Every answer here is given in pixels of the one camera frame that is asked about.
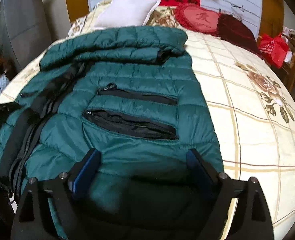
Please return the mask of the floral cream bedspread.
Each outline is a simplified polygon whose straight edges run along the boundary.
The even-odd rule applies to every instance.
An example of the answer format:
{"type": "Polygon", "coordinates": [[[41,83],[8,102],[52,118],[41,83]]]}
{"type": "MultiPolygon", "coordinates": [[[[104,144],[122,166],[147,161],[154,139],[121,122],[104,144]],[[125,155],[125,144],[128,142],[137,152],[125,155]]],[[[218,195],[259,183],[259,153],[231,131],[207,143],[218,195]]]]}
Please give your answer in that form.
{"type": "Polygon", "coordinates": [[[283,239],[295,223],[295,102],[257,55],[219,37],[187,35],[224,170],[231,178],[258,178],[274,237],[283,239]]]}

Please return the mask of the white square pillow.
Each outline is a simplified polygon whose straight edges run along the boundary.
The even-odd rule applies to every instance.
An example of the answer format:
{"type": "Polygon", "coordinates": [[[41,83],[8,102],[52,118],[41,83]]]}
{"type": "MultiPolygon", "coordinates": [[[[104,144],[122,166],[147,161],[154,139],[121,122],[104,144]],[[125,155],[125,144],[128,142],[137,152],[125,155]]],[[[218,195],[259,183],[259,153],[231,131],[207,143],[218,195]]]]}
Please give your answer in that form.
{"type": "Polygon", "coordinates": [[[145,25],[161,0],[112,0],[94,27],[120,28],[145,25]]]}

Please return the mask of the red heart-shaped cushion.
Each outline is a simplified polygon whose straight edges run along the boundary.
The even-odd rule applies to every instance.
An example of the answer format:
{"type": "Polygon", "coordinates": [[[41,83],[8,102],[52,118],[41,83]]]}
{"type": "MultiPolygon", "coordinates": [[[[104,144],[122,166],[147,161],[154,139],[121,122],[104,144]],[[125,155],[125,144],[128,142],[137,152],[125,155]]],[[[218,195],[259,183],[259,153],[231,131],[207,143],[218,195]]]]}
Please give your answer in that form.
{"type": "Polygon", "coordinates": [[[216,36],[220,13],[205,9],[199,5],[180,4],[174,10],[177,22],[185,29],[216,36]]]}

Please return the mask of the dark red velvet cushion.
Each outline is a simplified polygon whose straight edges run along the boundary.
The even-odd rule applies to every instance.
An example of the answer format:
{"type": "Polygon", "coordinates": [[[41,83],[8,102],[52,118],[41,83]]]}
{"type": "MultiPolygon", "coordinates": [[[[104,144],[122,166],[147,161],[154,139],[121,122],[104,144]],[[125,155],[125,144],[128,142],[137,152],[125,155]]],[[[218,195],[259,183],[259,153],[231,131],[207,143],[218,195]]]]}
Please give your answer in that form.
{"type": "Polygon", "coordinates": [[[250,51],[263,59],[253,33],[235,17],[228,14],[220,14],[216,32],[222,40],[250,51]]]}

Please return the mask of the grey wardrobe cabinet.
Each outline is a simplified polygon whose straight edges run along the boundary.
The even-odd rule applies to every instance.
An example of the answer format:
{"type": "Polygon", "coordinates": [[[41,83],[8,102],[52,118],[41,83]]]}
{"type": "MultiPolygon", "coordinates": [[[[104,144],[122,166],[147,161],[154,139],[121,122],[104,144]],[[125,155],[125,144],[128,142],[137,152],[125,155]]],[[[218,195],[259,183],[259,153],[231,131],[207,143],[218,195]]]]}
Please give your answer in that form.
{"type": "Polygon", "coordinates": [[[42,0],[0,0],[2,55],[17,73],[51,43],[42,0]]]}

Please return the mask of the red plastic shopping bag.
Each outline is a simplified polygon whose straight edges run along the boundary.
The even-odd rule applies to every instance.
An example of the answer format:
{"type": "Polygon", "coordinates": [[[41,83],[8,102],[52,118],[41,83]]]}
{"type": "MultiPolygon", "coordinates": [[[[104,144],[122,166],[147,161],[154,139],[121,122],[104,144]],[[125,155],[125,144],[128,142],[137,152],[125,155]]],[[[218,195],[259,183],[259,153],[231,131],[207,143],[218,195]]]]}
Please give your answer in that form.
{"type": "Polygon", "coordinates": [[[267,34],[261,35],[259,50],[263,58],[272,66],[281,68],[287,55],[289,46],[282,39],[281,33],[278,36],[270,37],[267,34]]]}

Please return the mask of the dark green puffer jacket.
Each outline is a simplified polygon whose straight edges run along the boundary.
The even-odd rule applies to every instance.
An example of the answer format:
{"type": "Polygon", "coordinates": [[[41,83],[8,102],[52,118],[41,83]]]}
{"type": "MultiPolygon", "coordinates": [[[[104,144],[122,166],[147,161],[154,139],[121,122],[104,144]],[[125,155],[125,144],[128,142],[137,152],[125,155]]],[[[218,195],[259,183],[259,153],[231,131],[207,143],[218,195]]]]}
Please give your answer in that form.
{"type": "Polygon", "coordinates": [[[220,145],[186,51],[168,27],[94,31],[53,45],[16,109],[0,118],[0,189],[20,200],[28,179],[68,172],[101,153],[86,195],[73,201],[71,239],[196,239],[215,195],[186,155],[223,171],[220,145]]]}

